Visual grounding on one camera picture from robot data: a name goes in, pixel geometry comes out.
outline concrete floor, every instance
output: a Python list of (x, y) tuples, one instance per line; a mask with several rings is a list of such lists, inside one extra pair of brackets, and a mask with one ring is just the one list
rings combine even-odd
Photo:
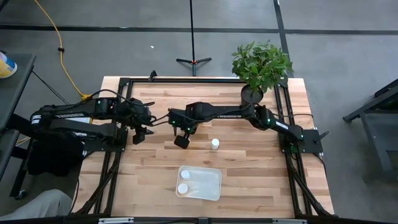
[[(40, 0), (58, 25), (121, 27), (189, 27), (184, 0)], [(395, 0), (280, 0), (286, 29), (398, 29)], [(196, 27), (277, 28), (272, 0), (194, 1)], [(47, 18), (33, 1), (12, 0), (0, 23), (44, 24)], [(100, 88), (105, 75), (190, 76), (175, 58), (191, 58), (189, 33), (62, 32), (65, 65), (84, 93)], [(198, 76), (233, 76), (231, 53), (239, 44), (271, 40), (278, 34), (197, 33), (197, 58), (213, 60)], [(365, 184), (362, 176), (378, 169), (362, 124), (341, 119), (387, 83), (398, 78), (398, 36), (288, 35), (295, 77), (305, 79), (315, 124), (330, 131), (323, 140), (328, 183), (335, 213), (341, 217), (396, 222), (398, 184)], [(0, 30), (0, 48), (37, 55), (34, 70), (69, 102), (79, 97), (59, 65), (58, 39), (52, 31)], [(29, 117), (45, 104), (60, 104), (36, 77), (30, 77), (16, 112)], [(26, 178), (30, 190), (22, 201), (7, 198), (19, 162), (12, 160), (0, 182), (0, 215), (27, 203), (43, 190), (58, 188), (73, 195), (77, 172)]]

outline wooden table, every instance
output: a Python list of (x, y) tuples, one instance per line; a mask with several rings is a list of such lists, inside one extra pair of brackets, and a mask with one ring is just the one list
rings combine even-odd
[[(104, 77), (102, 88), (117, 91), (119, 78)], [(185, 109), (185, 105), (196, 101), (212, 105), (239, 105), (242, 86), (235, 83), (135, 83), (132, 96), (144, 103), (155, 101), (150, 110), (160, 117), (167, 113), (167, 108)], [(304, 80), (289, 79), (289, 91), (294, 113), (311, 113)], [(102, 92), (101, 96), (112, 94)], [(264, 95), (261, 104), (277, 112), (273, 90)], [(311, 116), (296, 116), (295, 122), (303, 128), (313, 128)], [(138, 145), (132, 144), (135, 132), (129, 132), (126, 151), (121, 158), (112, 216), (294, 216), (285, 157), (280, 152), (275, 131), (257, 130), (243, 119), (214, 119), (199, 125), (197, 133), (190, 137), (188, 149), (181, 149), (173, 143), (175, 137), (170, 125), (150, 129), (155, 134), (146, 136), (146, 140)], [(210, 149), (213, 138), (220, 140), (217, 151)], [(74, 210), (78, 210), (97, 187), (103, 157), (103, 152), (96, 152), (83, 162)], [(322, 163), (312, 154), (303, 154), (303, 164), (308, 187), (319, 202), (333, 213)], [(220, 199), (213, 202), (177, 197), (175, 187), (178, 168), (182, 165), (219, 169), (222, 173)], [(300, 207), (304, 211), (300, 190), (298, 194)]]

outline light stand pole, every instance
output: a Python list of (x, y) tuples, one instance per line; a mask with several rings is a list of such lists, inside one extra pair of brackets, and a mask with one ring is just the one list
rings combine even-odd
[(194, 41), (193, 41), (192, 0), (189, 0), (189, 6), (190, 6), (190, 10), (191, 10), (192, 60), (185, 60), (185, 59), (177, 58), (176, 61), (189, 63), (192, 66), (192, 76), (195, 77), (197, 75), (197, 65), (200, 62), (208, 62), (208, 61), (211, 60), (211, 58), (204, 58), (204, 59), (200, 59), (200, 60), (195, 60), (195, 44), (194, 44)]

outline black plant pot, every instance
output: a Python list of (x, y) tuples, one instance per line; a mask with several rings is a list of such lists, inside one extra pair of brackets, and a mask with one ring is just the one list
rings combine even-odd
[(250, 85), (245, 85), (241, 91), (241, 103), (243, 106), (247, 106), (248, 104), (260, 103), (262, 98), (264, 97), (264, 93), (262, 90), (253, 91)]

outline white tray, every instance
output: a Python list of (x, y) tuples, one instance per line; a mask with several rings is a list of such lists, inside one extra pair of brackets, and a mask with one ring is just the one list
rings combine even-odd
[[(187, 170), (190, 178), (185, 180), (181, 177), (181, 172)], [(188, 192), (180, 194), (178, 185), (188, 185)], [(177, 186), (175, 193), (178, 197), (199, 198), (217, 201), (221, 195), (221, 172), (218, 169), (181, 166), (178, 170)]]

